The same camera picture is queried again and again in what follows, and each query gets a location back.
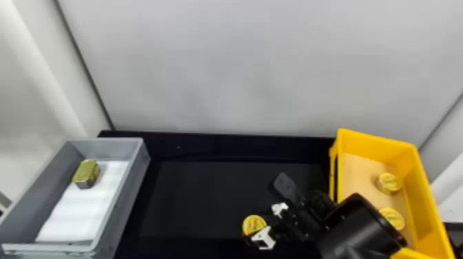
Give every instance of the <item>round object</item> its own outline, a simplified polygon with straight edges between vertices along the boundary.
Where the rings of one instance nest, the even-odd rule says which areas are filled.
[[[382,173],[376,179],[376,187],[382,193],[392,195],[397,193],[402,185],[397,176],[390,173]]]
[[[401,231],[405,228],[405,219],[398,211],[393,208],[385,207],[380,209],[380,213],[383,217],[391,223],[395,229]]]
[[[257,232],[267,226],[265,220],[258,215],[250,215],[243,221],[243,233],[248,236]]]

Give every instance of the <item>black tabletop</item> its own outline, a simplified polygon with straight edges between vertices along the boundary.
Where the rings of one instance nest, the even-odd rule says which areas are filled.
[[[329,148],[333,138],[238,136],[220,134],[175,134],[158,132],[102,131],[99,137],[141,137],[152,161],[125,227],[116,258],[283,258],[316,256],[311,247],[295,246],[281,251],[261,252],[247,247],[239,238],[159,238],[145,235],[156,207],[151,197],[159,180],[161,165],[176,162],[317,165],[328,182]]]

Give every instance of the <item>gray plastic bin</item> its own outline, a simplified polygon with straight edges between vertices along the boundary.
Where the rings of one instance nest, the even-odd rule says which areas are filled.
[[[70,245],[34,242],[70,184],[74,170],[86,158],[129,161],[96,238]],[[112,258],[149,163],[150,156],[141,138],[66,142],[0,218],[1,254],[6,258]]]

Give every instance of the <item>white wall panel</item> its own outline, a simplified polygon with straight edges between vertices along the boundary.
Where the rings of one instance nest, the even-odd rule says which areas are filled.
[[[458,0],[60,0],[117,129],[424,142],[463,88]]]

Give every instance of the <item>yellow plastic bin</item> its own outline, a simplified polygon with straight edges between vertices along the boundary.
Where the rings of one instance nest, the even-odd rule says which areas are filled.
[[[339,203],[358,192],[378,209],[393,207],[404,216],[401,233],[409,245],[393,259],[455,258],[414,145],[339,129],[329,156],[331,199]],[[399,193],[383,194],[375,186],[375,178],[385,172],[402,182]]]

